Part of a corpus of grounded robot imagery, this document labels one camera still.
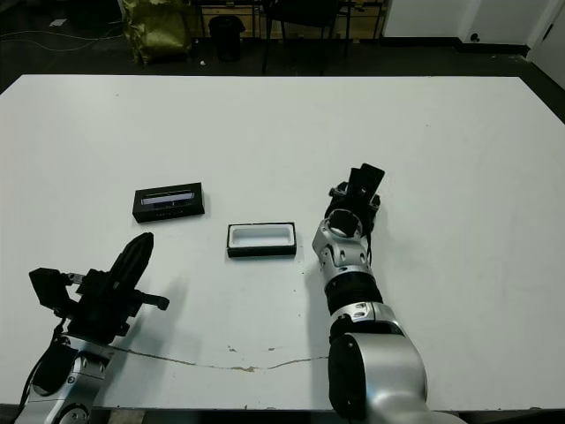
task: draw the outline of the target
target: silver robotic arm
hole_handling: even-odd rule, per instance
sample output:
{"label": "silver robotic arm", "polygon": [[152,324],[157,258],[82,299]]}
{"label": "silver robotic arm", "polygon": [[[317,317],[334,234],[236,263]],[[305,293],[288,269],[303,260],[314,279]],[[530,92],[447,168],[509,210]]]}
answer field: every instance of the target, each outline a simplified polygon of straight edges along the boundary
{"label": "silver robotic arm", "polygon": [[426,404],[426,370],[371,270],[371,231],[384,171],[363,164],[332,201],[313,241],[330,318],[329,398],[345,419],[369,424],[463,423]]}
{"label": "silver robotic arm", "polygon": [[[86,424],[114,353],[109,344],[125,336],[127,319],[141,305],[166,310],[169,300],[135,290],[153,251],[153,234],[132,240],[108,272],[85,276],[39,268],[29,273],[40,303],[62,319],[49,348],[31,371],[22,393],[17,424]],[[67,286],[76,284],[80,301]],[[64,323],[69,320],[66,331]]]}

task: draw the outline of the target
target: white wall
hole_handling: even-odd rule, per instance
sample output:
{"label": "white wall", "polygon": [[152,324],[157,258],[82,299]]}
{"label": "white wall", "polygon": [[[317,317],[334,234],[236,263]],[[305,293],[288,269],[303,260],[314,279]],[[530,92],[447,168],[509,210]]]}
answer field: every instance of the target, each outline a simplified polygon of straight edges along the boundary
{"label": "white wall", "polygon": [[385,37],[457,37],[470,0],[391,0]]}
{"label": "white wall", "polygon": [[565,89],[565,8],[556,17],[547,38],[532,49],[528,60]]}
{"label": "white wall", "polygon": [[482,0],[460,37],[469,42],[478,34],[481,43],[526,44],[550,0]]}
{"label": "white wall", "polygon": [[459,37],[533,46],[563,0],[391,0],[385,37]]}

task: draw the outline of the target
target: crack line on table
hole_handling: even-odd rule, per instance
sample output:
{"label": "crack line on table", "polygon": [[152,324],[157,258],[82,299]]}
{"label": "crack line on table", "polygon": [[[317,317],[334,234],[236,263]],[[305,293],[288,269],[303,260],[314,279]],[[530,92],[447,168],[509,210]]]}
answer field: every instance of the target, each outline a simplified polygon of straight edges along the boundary
{"label": "crack line on table", "polygon": [[165,358],[164,356],[151,355],[149,353],[136,352],[132,349],[123,349],[121,347],[114,347],[115,350],[125,353],[131,353],[132,355],[145,356],[146,358],[153,358],[154,360],[167,360],[168,362],[176,362],[177,364],[188,365],[190,367],[202,367],[202,368],[213,368],[213,369],[231,369],[234,371],[243,371],[246,373],[254,373],[255,370],[268,370],[276,369],[279,367],[285,367],[290,364],[297,364],[298,362],[312,362],[313,360],[326,360],[327,356],[318,356],[316,358],[305,358],[303,360],[289,360],[283,362],[282,364],[273,365],[272,367],[218,367],[216,365],[202,365],[196,362],[188,362],[185,360],[173,360],[172,358]]}

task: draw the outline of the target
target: black box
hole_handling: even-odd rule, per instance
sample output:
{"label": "black box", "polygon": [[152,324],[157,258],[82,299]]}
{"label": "black box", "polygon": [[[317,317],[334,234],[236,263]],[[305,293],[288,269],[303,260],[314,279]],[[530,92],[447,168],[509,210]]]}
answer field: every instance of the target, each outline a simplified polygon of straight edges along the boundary
{"label": "black box", "polygon": [[133,199],[132,213],[138,223],[202,215],[204,213],[202,184],[171,185],[138,190]]}

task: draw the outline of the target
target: cable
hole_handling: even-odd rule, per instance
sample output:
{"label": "cable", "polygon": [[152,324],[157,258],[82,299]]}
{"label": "cable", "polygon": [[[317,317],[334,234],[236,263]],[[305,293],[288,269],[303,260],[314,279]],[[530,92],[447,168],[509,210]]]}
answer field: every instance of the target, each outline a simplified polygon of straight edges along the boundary
{"label": "cable", "polygon": [[106,36],[108,33],[110,33],[111,31],[113,31],[116,28],[117,28],[117,26],[113,26],[108,31],[106,31],[101,37],[98,37],[98,38],[77,37],[75,35],[50,33],[48,31],[19,31],[17,33],[8,33],[8,34],[0,35],[0,37],[5,37],[7,35],[15,35],[15,34],[23,34],[23,33],[45,33],[45,34],[52,34],[52,35],[62,35],[63,37],[76,38],[76,39],[79,39],[79,40],[90,40],[90,42],[88,42],[87,44],[80,46],[80,47],[75,47],[75,48],[72,48],[72,49],[50,49],[49,47],[46,47],[43,44],[40,44],[39,42],[35,42],[33,40],[24,40],[24,39],[1,40],[0,42],[31,42],[32,44],[35,44],[36,46],[41,47],[42,49],[45,49],[45,50],[48,50],[48,51],[56,51],[56,52],[75,51],[75,50],[84,49],[88,46],[92,46],[93,44],[95,44],[96,42],[98,42],[100,40],[111,40],[113,38],[122,37],[123,34],[112,35],[111,37]]}
{"label": "cable", "polygon": [[369,260],[369,266],[373,264],[373,250],[371,249],[371,233],[367,233],[367,259]]}
{"label": "cable", "polygon": [[[116,24],[120,21],[110,22],[110,24]],[[69,35],[69,34],[59,34],[59,33],[51,33],[49,31],[18,31],[17,33],[8,33],[8,34],[0,34],[0,38],[7,37],[9,35],[17,35],[17,34],[30,34],[30,33],[41,33],[41,34],[50,34],[50,35],[58,35],[59,37],[68,37],[68,38],[76,38],[77,40],[87,40],[87,41],[96,41],[96,40],[106,40],[108,38],[113,37],[106,37],[106,38],[86,38],[86,37],[78,37],[77,35]]]}
{"label": "cable", "polygon": [[45,47],[43,44],[40,44],[39,42],[34,42],[32,40],[20,40],[20,39],[15,39],[15,40],[1,40],[0,42],[31,42],[32,44],[35,44],[38,47],[41,47],[42,49],[48,50],[48,51],[58,51],[58,52],[62,52],[62,51],[74,51],[74,50],[80,50],[80,49],[84,49],[85,47],[90,46],[91,44],[94,44],[95,42],[98,42],[99,40],[109,40],[112,38],[120,38],[124,36],[123,34],[120,35],[116,35],[113,37],[105,37],[105,38],[96,38],[94,40],[92,40],[91,42],[85,44],[84,46],[80,46],[80,47],[75,47],[74,49],[50,49],[49,47]]}
{"label": "cable", "polygon": [[[59,335],[63,332],[63,329],[64,329],[63,326],[64,326],[65,321],[67,321],[67,319],[62,318],[61,322],[58,323],[58,325],[53,329],[53,336],[51,336],[51,341],[49,342],[49,347],[51,347],[51,345],[57,340],[57,337],[59,337]],[[31,382],[32,382],[32,379],[34,378],[34,375],[35,375],[35,371],[37,371],[37,368],[40,366],[41,362],[43,361],[43,358],[45,358],[45,355],[47,354],[48,350],[49,350],[49,348],[47,348],[47,350],[43,353],[43,355],[35,363],[31,372],[27,376],[26,384],[24,385],[24,389],[21,392],[21,398],[19,399],[18,413],[16,414],[16,417],[13,419],[11,424],[14,424],[16,422],[19,415],[24,410],[24,406],[26,406],[27,397],[29,396],[29,390],[31,388]]]}

